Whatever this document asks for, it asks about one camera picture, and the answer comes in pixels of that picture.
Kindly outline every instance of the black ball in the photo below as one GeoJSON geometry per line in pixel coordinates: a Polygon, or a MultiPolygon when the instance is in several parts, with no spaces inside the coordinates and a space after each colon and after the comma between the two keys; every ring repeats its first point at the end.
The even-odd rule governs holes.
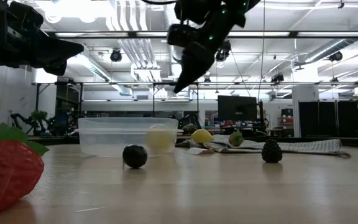
{"type": "Polygon", "coordinates": [[[147,151],[143,146],[129,145],[122,153],[125,164],[131,168],[138,169],[147,162],[147,151]]]}
{"type": "Polygon", "coordinates": [[[262,149],[262,159],[267,163],[278,163],[283,159],[283,151],[276,141],[272,139],[266,141],[262,149]]]}

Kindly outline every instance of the ceiling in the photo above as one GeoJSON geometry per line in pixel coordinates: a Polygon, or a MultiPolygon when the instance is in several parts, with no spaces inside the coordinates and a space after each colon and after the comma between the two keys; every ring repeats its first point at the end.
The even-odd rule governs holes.
{"type": "MultiPolygon", "coordinates": [[[[59,9],[62,18],[56,23],[45,21],[42,29],[44,31],[109,31],[106,25],[106,17],[116,15],[119,22],[125,7],[125,22],[131,28],[131,3],[128,1],[117,1],[117,10],[111,8],[114,1],[89,1],[89,0],[60,0],[66,2],[59,9]],[[79,17],[97,17],[94,22],[86,23],[79,17]]],[[[26,4],[36,8],[44,16],[51,11],[51,2],[46,1],[24,1],[26,4]]],[[[358,0],[346,0],[345,7],[338,9],[340,0],[266,0],[256,5],[246,14],[246,26],[244,28],[235,27],[234,30],[326,30],[326,31],[349,31],[355,30],[358,25],[358,0]]],[[[169,23],[175,22],[173,5],[169,6],[150,6],[146,5],[145,19],[140,18],[140,2],[134,1],[136,7],[136,24],[138,28],[141,22],[145,21],[148,30],[166,31],[169,23]]],[[[70,40],[84,44],[89,49],[89,58],[109,76],[117,81],[133,82],[131,76],[132,62],[126,55],[127,52],[121,50],[121,62],[114,63],[109,57],[113,48],[120,48],[117,39],[75,39],[70,40]]],[[[327,44],[332,39],[230,39],[232,54],[227,58],[223,67],[214,64],[210,68],[211,81],[233,82],[239,80],[240,74],[245,80],[258,82],[261,75],[268,80],[276,74],[275,68],[280,62],[296,55],[306,55],[320,46],[327,44]]],[[[172,46],[167,45],[165,39],[151,39],[150,46],[153,50],[155,60],[161,68],[160,76],[163,80],[168,77],[177,77],[180,73],[180,66],[174,65],[172,60],[172,46]]],[[[318,78],[329,81],[332,75],[338,75],[358,68],[358,42],[342,49],[342,62],[334,62],[335,67],[331,69],[330,61],[320,61],[315,64],[318,66],[318,78]]],[[[285,81],[291,81],[292,70],[290,67],[281,68],[285,81]]],[[[69,63],[67,76],[73,77],[78,82],[93,82],[93,74],[82,64],[69,63]]],[[[341,81],[352,82],[358,80],[358,73],[343,78],[341,81]]]]}

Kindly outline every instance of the yellow object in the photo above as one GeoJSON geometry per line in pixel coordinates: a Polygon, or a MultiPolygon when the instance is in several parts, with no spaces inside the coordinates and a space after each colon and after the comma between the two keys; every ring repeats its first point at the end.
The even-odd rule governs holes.
{"type": "Polygon", "coordinates": [[[150,149],[150,156],[157,156],[175,147],[176,130],[168,129],[163,124],[155,124],[150,127],[146,134],[146,145],[150,149]]]}
{"type": "Polygon", "coordinates": [[[211,135],[211,133],[209,133],[209,131],[207,131],[205,129],[199,129],[199,130],[195,131],[191,135],[191,138],[193,141],[195,141],[197,143],[206,143],[206,142],[210,142],[214,139],[214,137],[211,135]]]}

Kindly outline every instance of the strawberry leaf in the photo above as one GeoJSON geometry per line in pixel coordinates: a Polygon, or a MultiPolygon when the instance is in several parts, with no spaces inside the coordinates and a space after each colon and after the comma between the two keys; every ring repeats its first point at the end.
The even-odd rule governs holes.
{"type": "Polygon", "coordinates": [[[2,123],[0,124],[0,141],[3,140],[26,142],[27,135],[17,127],[9,127],[2,123]]]}
{"type": "Polygon", "coordinates": [[[27,146],[29,146],[30,148],[32,148],[32,150],[34,150],[36,153],[38,153],[38,155],[40,155],[41,157],[49,151],[49,149],[37,142],[26,142],[27,146]]]}

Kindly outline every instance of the desk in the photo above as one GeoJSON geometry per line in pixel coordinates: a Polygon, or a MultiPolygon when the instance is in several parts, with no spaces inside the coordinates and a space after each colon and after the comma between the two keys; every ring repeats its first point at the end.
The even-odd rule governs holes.
{"type": "Polygon", "coordinates": [[[52,146],[35,190],[0,224],[358,223],[358,149],[352,159],[285,154],[192,156],[185,149],[122,169],[121,158],[52,146]]]}

